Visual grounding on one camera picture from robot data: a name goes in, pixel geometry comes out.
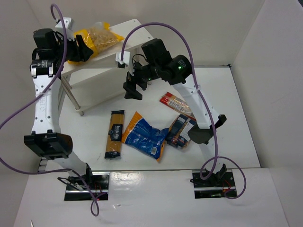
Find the yellow bag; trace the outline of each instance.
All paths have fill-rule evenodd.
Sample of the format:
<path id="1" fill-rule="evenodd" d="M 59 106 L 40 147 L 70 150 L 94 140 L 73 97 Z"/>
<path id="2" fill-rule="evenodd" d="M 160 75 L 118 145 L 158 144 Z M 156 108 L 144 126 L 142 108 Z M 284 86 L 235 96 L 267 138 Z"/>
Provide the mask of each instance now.
<path id="1" fill-rule="evenodd" d="M 80 30 L 75 32 L 74 35 L 81 35 L 86 46 L 94 52 L 90 59 L 116 43 L 124 40 L 124 37 L 109 30 L 109 23 L 107 22 L 97 22 L 89 29 Z M 68 61 L 68 63 L 77 65 L 82 62 Z"/>

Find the food package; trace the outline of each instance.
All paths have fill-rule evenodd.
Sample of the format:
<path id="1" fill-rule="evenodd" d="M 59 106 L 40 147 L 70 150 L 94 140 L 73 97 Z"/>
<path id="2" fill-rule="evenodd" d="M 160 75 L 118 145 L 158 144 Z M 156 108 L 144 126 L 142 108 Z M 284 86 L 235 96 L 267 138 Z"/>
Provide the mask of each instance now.
<path id="1" fill-rule="evenodd" d="M 136 112 L 123 133 L 122 142 L 160 161 L 164 149 L 164 139 L 168 132 L 168 128 L 159 130 L 151 127 Z"/>
<path id="2" fill-rule="evenodd" d="M 193 112 L 191 111 L 187 103 L 182 99 L 174 96 L 170 92 L 166 92 L 166 94 L 163 95 L 162 98 L 160 99 L 160 102 L 174 109 L 180 114 L 183 114 L 189 117 L 190 119 L 196 120 Z"/>
<path id="3" fill-rule="evenodd" d="M 192 120 L 185 115 L 180 114 L 170 126 L 170 131 L 165 138 L 165 141 L 167 144 L 172 145 L 178 149 L 186 148 L 190 142 L 188 131 L 195 124 L 195 120 Z"/>
<path id="4" fill-rule="evenodd" d="M 109 47 L 124 40 L 124 37 L 109 30 L 109 23 L 107 22 L 97 22 L 88 29 L 75 32 L 74 35 L 81 35 L 86 46 L 94 52 L 90 58 L 97 56 Z M 68 61 L 68 63 L 81 64 L 82 62 Z"/>
<path id="5" fill-rule="evenodd" d="M 112 111 L 104 158 L 116 158 L 121 155 L 124 110 Z"/>

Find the brown package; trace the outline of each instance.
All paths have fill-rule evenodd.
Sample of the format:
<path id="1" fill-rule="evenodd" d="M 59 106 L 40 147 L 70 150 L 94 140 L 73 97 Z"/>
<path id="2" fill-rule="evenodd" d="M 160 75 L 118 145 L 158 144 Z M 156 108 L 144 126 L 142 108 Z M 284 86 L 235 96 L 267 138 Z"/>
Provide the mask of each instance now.
<path id="1" fill-rule="evenodd" d="M 116 158 L 121 155 L 124 110 L 112 111 L 104 158 Z"/>

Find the white wall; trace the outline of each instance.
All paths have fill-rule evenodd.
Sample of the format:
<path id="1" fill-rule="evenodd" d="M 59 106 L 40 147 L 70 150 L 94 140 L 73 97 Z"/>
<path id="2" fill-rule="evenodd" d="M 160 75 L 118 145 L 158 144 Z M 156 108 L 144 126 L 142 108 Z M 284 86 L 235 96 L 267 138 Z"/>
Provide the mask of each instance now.
<path id="1" fill-rule="evenodd" d="M 291 227 L 302 226 L 303 8 L 266 0 L 232 73 L 251 134 Z"/>
<path id="2" fill-rule="evenodd" d="M 2 1 L 0 7 L 0 121 L 26 104 L 35 91 L 29 65 L 34 49 L 32 34 L 40 28 L 25 0 Z M 31 132 L 34 108 L 10 121 L 0 131 L 0 156 L 12 166 L 32 171 L 38 158 L 23 144 Z M 13 226 L 28 176 L 0 164 L 0 225 Z"/>
<path id="3" fill-rule="evenodd" d="M 231 64 L 264 0 L 28 0 L 43 26 L 53 27 L 49 6 L 75 20 L 75 30 L 97 21 L 112 25 L 136 18 L 159 21 L 178 29 L 192 47 L 196 65 Z M 186 55 L 182 41 L 163 27 L 149 27 L 172 56 Z"/>

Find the dark blue package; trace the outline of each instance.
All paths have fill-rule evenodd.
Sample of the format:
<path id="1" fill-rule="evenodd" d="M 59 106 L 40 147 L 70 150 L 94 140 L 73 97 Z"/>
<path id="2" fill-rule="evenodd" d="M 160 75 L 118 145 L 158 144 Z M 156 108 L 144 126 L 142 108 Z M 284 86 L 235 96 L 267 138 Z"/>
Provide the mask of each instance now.
<path id="1" fill-rule="evenodd" d="M 122 142 L 160 161 L 164 149 L 164 139 L 168 132 L 168 128 L 159 130 L 151 127 L 136 112 L 123 133 Z"/>
<path id="2" fill-rule="evenodd" d="M 178 149 L 186 148 L 190 142 L 188 131 L 196 124 L 196 121 L 180 114 L 173 124 L 165 138 L 167 144 Z"/>

